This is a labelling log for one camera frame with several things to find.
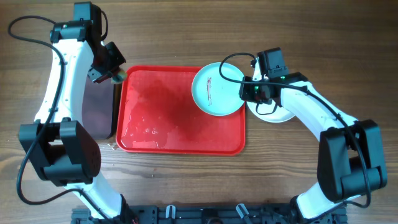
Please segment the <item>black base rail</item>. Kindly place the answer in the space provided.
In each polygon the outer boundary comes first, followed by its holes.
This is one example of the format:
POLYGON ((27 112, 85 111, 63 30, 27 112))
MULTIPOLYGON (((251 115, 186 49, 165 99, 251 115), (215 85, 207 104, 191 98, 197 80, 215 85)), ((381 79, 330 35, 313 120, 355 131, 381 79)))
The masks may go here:
POLYGON ((167 207, 131 206, 131 223, 327 223, 348 224, 344 207, 317 219, 306 220, 287 203, 258 206, 167 207))

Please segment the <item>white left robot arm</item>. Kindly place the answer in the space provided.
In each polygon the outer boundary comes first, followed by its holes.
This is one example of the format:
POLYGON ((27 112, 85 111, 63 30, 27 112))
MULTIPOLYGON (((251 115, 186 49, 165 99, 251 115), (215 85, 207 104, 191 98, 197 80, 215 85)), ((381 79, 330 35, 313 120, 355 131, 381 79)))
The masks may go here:
POLYGON ((53 61, 44 100, 32 124, 23 124, 19 142, 23 163, 31 163, 41 180, 74 193, 96 222, 131 223, 124 197, 101 173, 101 153, 82 124, 86 81, 121 83, 125 58, 106 42, 106 14, 92 2, 77 2, 73 19, 55 22, 47 46, 53 61))

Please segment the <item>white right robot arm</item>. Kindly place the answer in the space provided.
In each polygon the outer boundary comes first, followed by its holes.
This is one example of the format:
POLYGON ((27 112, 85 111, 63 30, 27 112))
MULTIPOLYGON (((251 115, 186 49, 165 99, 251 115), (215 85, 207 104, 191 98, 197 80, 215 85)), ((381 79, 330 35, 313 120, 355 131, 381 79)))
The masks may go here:
POLYGON ((317 182, 293 198, 290 220, 310 223, 348 204, 368 207, 372 192, 387 185, 379 126, 342 112, 304 75, 289 73, 280 48, 259 52, 251 66, 239 91, 249 109, 270 123, 297 117, 319 142, 317 182))

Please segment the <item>pale green plate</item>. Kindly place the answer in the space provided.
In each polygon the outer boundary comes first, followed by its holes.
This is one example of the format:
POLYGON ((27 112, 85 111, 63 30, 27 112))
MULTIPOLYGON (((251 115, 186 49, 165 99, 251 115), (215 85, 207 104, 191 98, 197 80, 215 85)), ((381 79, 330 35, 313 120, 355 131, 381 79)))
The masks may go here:
POLYGON ((220 62, 201 68, 192 81, 192 97, 195 104, 207 114, 226 116, 242 107, 240 84, 224 79, 220 73, 220 62))

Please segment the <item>white plate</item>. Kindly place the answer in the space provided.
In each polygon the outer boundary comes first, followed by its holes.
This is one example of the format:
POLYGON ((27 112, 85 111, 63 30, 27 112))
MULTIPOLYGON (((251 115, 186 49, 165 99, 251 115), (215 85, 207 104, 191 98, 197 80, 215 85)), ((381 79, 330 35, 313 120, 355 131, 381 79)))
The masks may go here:
POLYGON ((277 106, 274 101, 270 105, 247 101, 246 105, 257 118, 269 123, 283 123, 295 116, 285 108, 277 106))

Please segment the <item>green yellow sponge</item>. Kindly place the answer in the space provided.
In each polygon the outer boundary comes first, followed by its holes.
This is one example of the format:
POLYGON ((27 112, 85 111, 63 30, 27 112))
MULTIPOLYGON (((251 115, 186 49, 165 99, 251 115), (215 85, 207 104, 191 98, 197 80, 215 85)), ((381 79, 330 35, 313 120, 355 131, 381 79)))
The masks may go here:
POLYGON ((121 84, 125 79, 127 78, 127 73, 123 70, 120 69, 117 73, 114 74, 114 76, 111 79, 111 83, 113 85, 121 84))

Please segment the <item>black water tray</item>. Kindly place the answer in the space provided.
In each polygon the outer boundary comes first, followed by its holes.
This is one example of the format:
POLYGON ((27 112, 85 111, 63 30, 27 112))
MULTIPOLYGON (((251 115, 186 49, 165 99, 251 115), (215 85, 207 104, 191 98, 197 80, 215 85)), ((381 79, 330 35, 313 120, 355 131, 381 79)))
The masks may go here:
POLYGON ((110 80, 93 83, 86 79, 82 107, 82 125, 95 140, 113 133, 114 85, 110 80))

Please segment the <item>red plastic tray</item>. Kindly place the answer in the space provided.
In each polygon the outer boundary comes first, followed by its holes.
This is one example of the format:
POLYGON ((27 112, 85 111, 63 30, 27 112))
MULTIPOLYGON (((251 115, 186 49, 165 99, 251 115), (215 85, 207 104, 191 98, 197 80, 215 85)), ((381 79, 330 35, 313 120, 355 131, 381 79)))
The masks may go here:
POLYGON ((233 156, 246 143, 245 109, 212 116, 196 105, 199 67, 135 65, 121 90, 116 143, 126 152, 233 156))

